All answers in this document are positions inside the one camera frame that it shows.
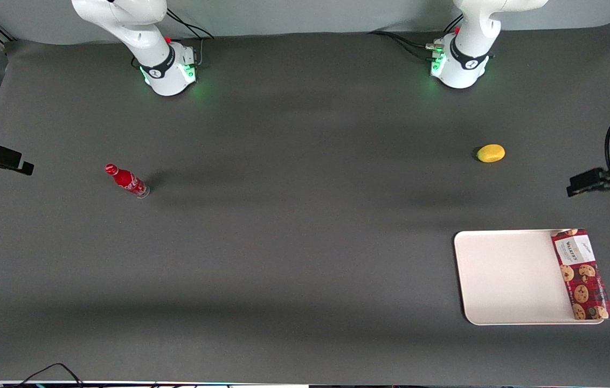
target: gray table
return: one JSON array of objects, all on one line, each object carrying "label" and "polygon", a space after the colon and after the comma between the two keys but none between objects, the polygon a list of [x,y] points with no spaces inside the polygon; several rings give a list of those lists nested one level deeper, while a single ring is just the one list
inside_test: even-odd
[{"label": "gray table", "polygon": [[217,39],[160,98],[123,46],[9,46],[0,144],[36,169],[0,170],[0,379],[610,386],[610,321],[473,326],[452,245],[586,227],[610,295],[610,193],[566,198],[603,163],[610,25],[495,53],[456,91],[383,37]]}]

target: cookie bag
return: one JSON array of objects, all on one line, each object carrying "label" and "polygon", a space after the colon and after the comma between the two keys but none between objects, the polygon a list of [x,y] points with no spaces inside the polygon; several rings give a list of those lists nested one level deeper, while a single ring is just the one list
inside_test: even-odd
[{"label": "cookie bag", "polygon": [[610,319],[610,300],[585,229],[552,236],[566,290],[577,320]]}]

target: lemon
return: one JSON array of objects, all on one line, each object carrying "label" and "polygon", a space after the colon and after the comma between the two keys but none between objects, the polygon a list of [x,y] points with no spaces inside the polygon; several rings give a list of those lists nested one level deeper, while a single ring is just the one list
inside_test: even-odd
[{"label": "lemon", "polygon": [[477,159],[479,159],[480,162],[485,163],[498,162],[504,159],[506,154],[507,152],[501,145],[487,144],[485,147],[480,148],[480,150],[477,152]]}]

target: red bottle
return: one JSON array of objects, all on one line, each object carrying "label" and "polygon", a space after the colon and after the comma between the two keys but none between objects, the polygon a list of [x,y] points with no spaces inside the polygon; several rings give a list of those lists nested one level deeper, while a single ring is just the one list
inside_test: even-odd
[{"label": "red bottle", "polygon": [[135,194],[138,198],[145,198],[149,194],[149,187],[128,170],[121,170],[113,164],[106,164],[105,171],[113,176],[113,180],[125,191]]}]

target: green led light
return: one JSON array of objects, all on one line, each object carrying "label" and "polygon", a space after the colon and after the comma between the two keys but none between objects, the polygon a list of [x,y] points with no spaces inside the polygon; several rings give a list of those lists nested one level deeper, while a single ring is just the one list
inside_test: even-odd
[{"label": "green led light", "polygon": [[430,71],[430,75],[434,77],[438,77],[441,74],[441,70],[443,69],[443,65],[446,63],[446,54],[442,53],[439,58],[436,58],[434,64],[432,65],[432,70]]},{"label": "green led light", "polygon": [[140,73],[142,73],[142,76],[144,77],[145,84],[149,85],[149,79],[147,79],[147,74],[145,74],[144,70],[142,69],[142,66],[140,66]]}]

